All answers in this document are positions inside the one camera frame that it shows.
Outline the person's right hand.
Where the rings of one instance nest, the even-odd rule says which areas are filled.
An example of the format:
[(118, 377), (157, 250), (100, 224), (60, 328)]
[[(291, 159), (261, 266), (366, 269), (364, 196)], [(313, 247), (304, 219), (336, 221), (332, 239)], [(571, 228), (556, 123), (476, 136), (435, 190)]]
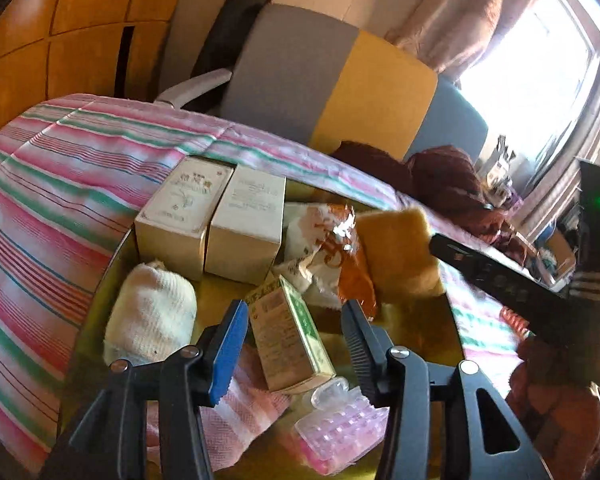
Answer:
[(528, 336), (509, 378), (506, 402), (555, 479), (580, 479), (600, 442), (600, 394), (576, 382), (559, 350)]

